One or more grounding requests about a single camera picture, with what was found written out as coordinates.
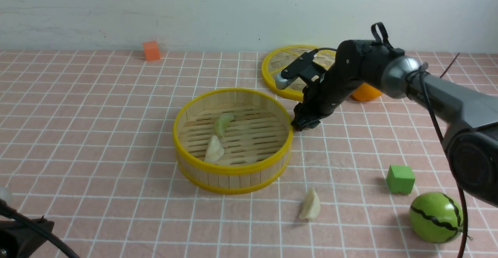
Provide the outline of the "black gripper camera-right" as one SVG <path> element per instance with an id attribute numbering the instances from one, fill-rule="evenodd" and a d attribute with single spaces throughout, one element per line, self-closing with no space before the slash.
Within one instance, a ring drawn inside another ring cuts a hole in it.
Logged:
<path id="1" fill-rule="evenodd" d="M 331 116 L 363 81 L 353 74 L 330 69 L 322 76 L 321 81 L 307 86 L 303 102 L 294 107 L 294 118 L 291 122 L 296 132 L 316 128 L 322 119 Z"/>

